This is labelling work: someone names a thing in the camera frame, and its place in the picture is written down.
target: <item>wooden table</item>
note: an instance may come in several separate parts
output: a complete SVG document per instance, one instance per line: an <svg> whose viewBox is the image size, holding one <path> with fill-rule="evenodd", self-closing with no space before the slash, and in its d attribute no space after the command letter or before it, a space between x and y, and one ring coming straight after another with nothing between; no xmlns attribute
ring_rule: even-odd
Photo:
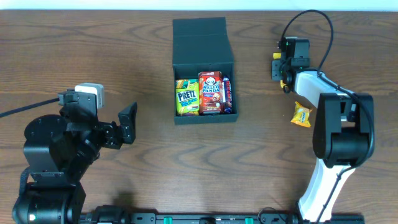
<svg viewBox="0 0 398 224"><path fill-rule="evenodd" d="M376 151L347 181L335 212L367 223L398 222L398 14L328 13L335 41L324 71L372 94ZM102 83L101 121L138 103L137 138L102 149L82 178L84 212L97 205L165 212L257 213L293 209L315 165L312 128L290 123L293 94L271 80L272 53L296 12L0 11L0 111L56 97L83 82ZM226 16L235 58L236 123L175 126L172 19ZM288 35L308 37L312 65L329 39L326 21L308 14ZM24 129L57 104L1 119L0 222L13 223ZM311 114L314 124L316 111Z"/></svg>

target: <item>black cable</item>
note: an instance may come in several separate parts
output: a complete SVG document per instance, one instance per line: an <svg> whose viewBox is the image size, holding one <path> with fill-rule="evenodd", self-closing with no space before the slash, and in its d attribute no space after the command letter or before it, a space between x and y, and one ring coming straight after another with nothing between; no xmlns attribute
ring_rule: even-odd
<svg viewBox="0 0 398 224"><path fill-rule="evenodd" d="M17 108L17 109L14 109L14 110L10 110L10 111L1 113L0 114L0 118L3 118L3 117L8 116L8 115L12 115L14 113L18 113L18 112L21 112L21 111L25 111L25 110L29 110L29 109L32 109L32 108L36 108L38 106L43 106L43 105L46 105L46 104L49 104L49 103L54 103L54 102L57 102L57 101L60 101L60 99L54 98L54 99L46 100L46 101L43 101L43 102L40 102L40 103L35 103L35 104L32 104L32 105L23 106L21 108Z"/></svg>
<svg viewBox="0 0 398 224"><path fill-rule="evenodd" d="M335 190L336 190L336 188L337 188L338 182L341 180L341 176L342 176L345 172L347 172L347 171L349 171L349 170L352 170L352 169L354 169L354 168L357 168L357 167L359 167L360 165L362 165L362 164L366 161L366 159L368 159L368 158L373 154L373 151L374 151L374 124L373 124L373 119L372 119L372 116L371 116L369 110L364 106L364 104L362 103L362 101L360 101L360 100L358 99L358 97L357 97L354 93L352 93L352 92L350 92L350 91L344 89L344 88L341 87L340 85L337 85L337 84L335 84L335 83L329 81L327 78L325 78L325 77L321 74L322 65L323 65L323 63L325 62L325 60L326 60L326 58L327 58L327 56L328 56L328 54L329 54L329 51L330 51L330 49L331 49L331 45L332 45L332 43L333 43L333 36L334 36L333 24L331 23L331 20L329 19L329 17L328 17L324 12L311 9L311 10L306 10L306 11L303 11L303 12L300 12L299 14L297 14L295 17L293 17L292 20L290 20L290 22L289 22L289 23L287 24L287 26L285 27L285 29L284 29L284 31L283 31L283 33L282 33L282 36L281 36L281 38L280 38L280 43L282 43L282 39L285 37L285 33L286 33L287 29L289 28L289 25L291 25L291 23L292 23L296 18L298 18L298 17L301 16L302 14L305 14L305 13L308 13L308 12L315 12L315 13L321 14L321 15L328 21L329 27L330 27L330 41L329 41L329 46L328 46L328 48L327 48L327 50L326 50L326 52L325 52L325 55L324 55L323 58L322 58L322 61L320 62L319 66L318 66L318 69L317 69L318 78L322 79L324 82L326 82L327 84L331 85L333 88L336 88L336 90L339 90L340 92L347 94L351 99L353 99L353 100L355 101L355 103L359 106L359 108L362 108L362 110L365 112L366 118L368 119L368 122L369 122L369 136L370 136L369 147L368 147L368 150L366 151L366 156L364 156L364 157L362 158L362 160L360 160L356 165L351 166L351 167L349 167L349 168L347 168L347 169L342 170L342 171L337 175L336 182L335 182L335 184L334 184L334 186L333 186L333 188L332 188L332 190L331 190L331 192L330 192L330 194L329 194L329 197L328 197L328 199L326 200L325 204L323 205L323 208L322 208L322 210L321 210L321 212L320 212L320 214L319 214L319 216L318 216L318 218L317 218L317 221L315 222L316 224L318 224L319 221L320 221L320 219L321 219L321 217L322 217L322 215L323 215L323 212L324 212L325 209L327 208L327 206L328 206L328 204L329 204L329 202L330 202L330 200L331 200L331 198L332 198L332 196L333 196L333 193L335 192Z"/></svg>
<svg viewBox="0 0 398 224"><path fill-rule="evenodd" d="M267 210L267 209L268 209L268 210L271 209L271 210L275 211L275 212L278 214L279 218L280 218L283 222L286 222L286 219L282 218L282 215L280 215L280 213L278 212L278 210L276 210L276 209L274 209L274 208L272 208L272 207L265 207L265 208L261 209L260 212L259 212L258 215L257 215L257 220L259 220L260 223L264 224L264 223L262 222L262 220L260 219L260 217L261 217L261 215L263 214L263 211L264 211L264 210Z"/></svg>

